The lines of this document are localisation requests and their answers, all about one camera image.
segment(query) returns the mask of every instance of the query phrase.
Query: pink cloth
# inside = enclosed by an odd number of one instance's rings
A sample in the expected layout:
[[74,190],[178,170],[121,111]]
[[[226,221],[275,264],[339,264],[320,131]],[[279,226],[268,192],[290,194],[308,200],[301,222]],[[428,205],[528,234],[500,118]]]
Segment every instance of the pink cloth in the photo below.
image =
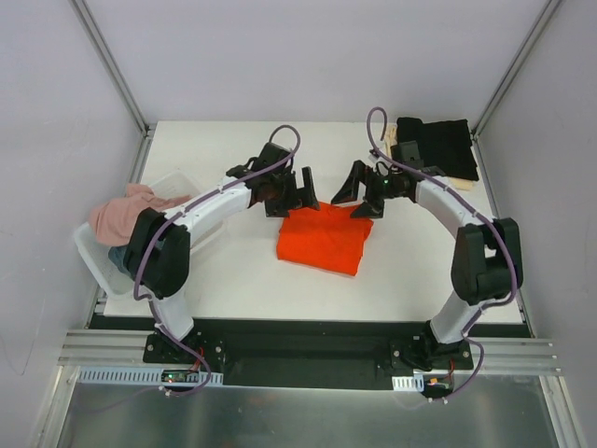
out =
[[89,223],[95,231],[98,243],[112,246],[127,245],[131,240],[137,217],[146,208],[163,212],[189,199],[190,196],[162,199],[146,185],[129,184],[125,198],[113,199],[91,210]]

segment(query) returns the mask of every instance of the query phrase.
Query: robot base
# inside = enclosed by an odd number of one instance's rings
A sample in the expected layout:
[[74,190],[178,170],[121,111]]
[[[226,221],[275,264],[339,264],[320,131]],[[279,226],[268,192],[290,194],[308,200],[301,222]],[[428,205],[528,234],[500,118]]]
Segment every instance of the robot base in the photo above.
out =
[[[217,338],[211,338],[192,330],[181,341],[184,345],[202,355],[212,371],[222,371],[226,360],[224,344]],[[159,331],[147,336],[143,362],[148,364],[185,364],[192,366],[197,359],[178,347]]]
[[431,371],[446,369],[454,361],[455,369],[469,371],[474,368],[470,345],[466,341],[457,343],[438,343],[431,330],[430,322],[426,322],[421,335],[412,340],[392,341],[392,364],[395,368],[400,363],[418,369]]

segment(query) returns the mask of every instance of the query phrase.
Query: blue cloth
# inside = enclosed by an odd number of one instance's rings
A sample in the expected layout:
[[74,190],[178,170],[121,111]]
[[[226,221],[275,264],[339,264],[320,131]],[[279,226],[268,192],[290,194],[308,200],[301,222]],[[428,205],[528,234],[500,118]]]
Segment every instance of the blue cloth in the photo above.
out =
[[[131,273],[129,273],[127,268],[124,267],[124,254],[127,253],[127,247],[128,247],[127,245],[119,245],[116,247],[110,247],[110,250],[108,250],[108,259],[114,263],[114,265],[117,267],[117,269],[121,273],[124,273],[125,275],[132,277]],[[157,249],[162,249],[163,247],[164,247],[163,241],[158,241],[156,243]]]

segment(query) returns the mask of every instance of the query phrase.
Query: white wall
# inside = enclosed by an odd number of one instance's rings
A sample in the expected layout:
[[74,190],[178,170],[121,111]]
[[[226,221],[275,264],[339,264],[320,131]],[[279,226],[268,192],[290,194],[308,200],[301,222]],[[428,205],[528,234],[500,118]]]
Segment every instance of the white wall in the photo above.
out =
[[73,231],[91,207],[123,191],[138,144],[139,133],[69,3],[5,2],[0,446],[28,446],[33,439],[64,334],[81,325],[90,306],[93,280]]
[[597,446],[597,3],[564,2],[481,136],[498,206],[521,224],[527,300],[558,342]]
[[146,118],[476,121],[546,0],[89,0]]

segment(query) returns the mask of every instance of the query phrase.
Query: metal frame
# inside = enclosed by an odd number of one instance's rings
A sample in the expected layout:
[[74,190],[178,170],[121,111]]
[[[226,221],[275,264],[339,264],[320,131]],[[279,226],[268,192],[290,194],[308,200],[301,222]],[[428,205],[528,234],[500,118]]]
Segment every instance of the metal frame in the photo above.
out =
[[561,447],[588,447],[564,378],[541,376],[539,381],[558,444]]
[[563,1],[564,0],[548,0],[543,6],[543,9],[531,27],[531,30],[526,37],[524,37],[519,50],[516,52],[516,55],[512,60],[512,63],[510,63],[510,66],[504,73],[500,83],[493,92],[492,99],[485,106],[479,121],[477,124],[475,124],[473,128],[473,134],[475,137],[478,137],[483,132],[485,126],[487,126],[487,123],[492,117],[493,112],[500,105],[500,103],[502,103],[502,100],[504,99],[504,96],[506,96],[507,91],[509,91],[512,82],[524,66],[524,63],[526,63],[527,59],[529,59],[529,56],[533,52],[536,43],[539,41],[539,38],[541,35],[543,35],[543,32],[551,23],[551,20],[555,16],[555,13],[558,11]]
[[100,28],[97,25],[97,22],[93,18],[91,14],[90,7],[87,5],[85,0],[70,0],[73,9],[75,10],[76,15],[79,18],[81,26],[87,33],[87,36],[90,39],[91,44],[96,49],[97,54],[102,61],[102,64],[105,67],[107,74],[110,76],[110,79],[114,82],[114,87],[116,88],[120,98],[124,102],[124,105],[129,110],[132,119],[134,120],[135,124],[139,128],[143,134],[146,133],[148,126],[146,119],[143,117],[143,113],[139,108],[139,105],[135,101],[134,97],[132,96],[131,89],[127,84],[122,72],[118,68],[118,64],[110,51],[107,43],[105,42],[104,36],[100,31]]
[[53,400],[46,413],[44,426],[38,434],[36,447],[54,448],[58,446],[68,407],[75,391],[78,373],[79,367],[77,366],[60,367],[52,387]]
[[[141,178],[150,150],[155,126],[149,126],[136,103],[132,91],[122,75],[89,6],[85,0],[69,0],[78,16],[81,26],[95,47],[106,72],[112,79],[123,103],[127,107],[135,125],[142,133],[142,140],[132,167],[130,180]],[[487,177],[479,148],[478,138],[491,119],[493,112],[507,94],[512,82],[532,53],[538,39],[553,19],[563,0],[548,0],[539,13],[532,29],[525,37],[512,63],[494,91],[490,102],[485,107],[479,122],[474,127],[475,150],[479,166],[486,181],[488,195],[493,211],[499,216],[491,183]],[[94,292],[94,301],[90,310],[88,324],[94,312],[102,307],[103,292],[98,288]],[[39,431],[35,446],[56,446],[60,438],[68,406],[81,366],[125,366],[132,369],[146,369],[143,363],[146,336],[150,331],[133,330],[72,330],[69,331],[61,356],[58,371],[50,390],[50,400],[42,410],[43,428]],[[544,390],[549,415],[561,446],[587,446],[582,438],[574,410],[570,404],[563,372],[554,345],[548,340],[539,339],[503,339],[476,338],[483,343],[486,357],[481,374],[483,375],[533,375],[539,376]],[[474,358],[478,351],[473,349]],[[154,365],[169,368],[169,365]]]
[[[146,338],[152,331],[73,329],[66,335],[60,366],[147,367]],[[476,338],[485,348],[483,375],[561,376],[554,344],[545,339]],[[473,358],[479,357],[472,347]],[[151,364],[164,369],[175,366]]]

